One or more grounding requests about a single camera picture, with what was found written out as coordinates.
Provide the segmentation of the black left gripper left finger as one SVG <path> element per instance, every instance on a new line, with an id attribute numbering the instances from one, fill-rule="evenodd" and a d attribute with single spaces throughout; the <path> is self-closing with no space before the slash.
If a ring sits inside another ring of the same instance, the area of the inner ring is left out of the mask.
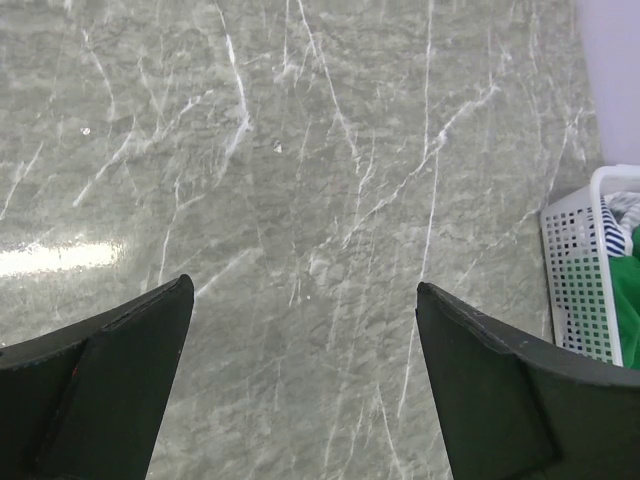
<path id="1" fill-rule="evenodd" d="M 1 351 L 4 479 L 143 479 L 188 333 L 191 278 Z"/>

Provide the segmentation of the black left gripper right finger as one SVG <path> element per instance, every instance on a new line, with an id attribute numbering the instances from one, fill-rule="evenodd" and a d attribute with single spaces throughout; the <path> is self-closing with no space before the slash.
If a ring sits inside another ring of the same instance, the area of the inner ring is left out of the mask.
<path id="1" fill-rule="evenodd" d="M 430 283 L 416 322 L 456 479 L 636 479 L 639 374 L 572 353 Z"/>

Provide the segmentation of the green tank top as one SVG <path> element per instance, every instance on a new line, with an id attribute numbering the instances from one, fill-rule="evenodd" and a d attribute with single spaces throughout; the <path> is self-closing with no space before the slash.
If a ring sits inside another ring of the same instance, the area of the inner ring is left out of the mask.
<path id="1" fill-rule="evenodd" d="M 610 258 L 609 268 L 618 326 L 622 365 L 639 368 L 639 231 L 633 235 L 632 256 Z M 578 304 L 571 316 L 563 346 L 606 363 L 613 361 L 611 335 L 604 314 L 604 297 L 594 290 L 601 283 L 598 269 L 584 261 L 569 263 L 568 286 L 577 289 Z"/>

